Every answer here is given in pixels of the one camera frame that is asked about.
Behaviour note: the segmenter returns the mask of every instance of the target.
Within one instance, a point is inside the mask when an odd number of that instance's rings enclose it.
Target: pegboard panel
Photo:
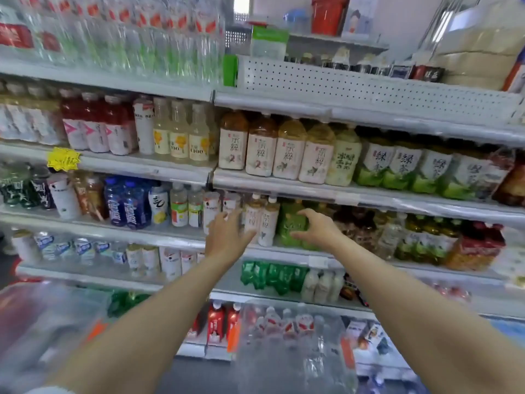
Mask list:
[[[508,123],[522,96],[239,56],[237,87],[323,105],[475,124]]]

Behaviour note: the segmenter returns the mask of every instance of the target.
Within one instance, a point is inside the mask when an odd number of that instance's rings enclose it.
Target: yellow price tag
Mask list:
[[[47,166],[55,170],[78,170],[80,162],[80,152],[68,148],[54,147],[47,154]]]

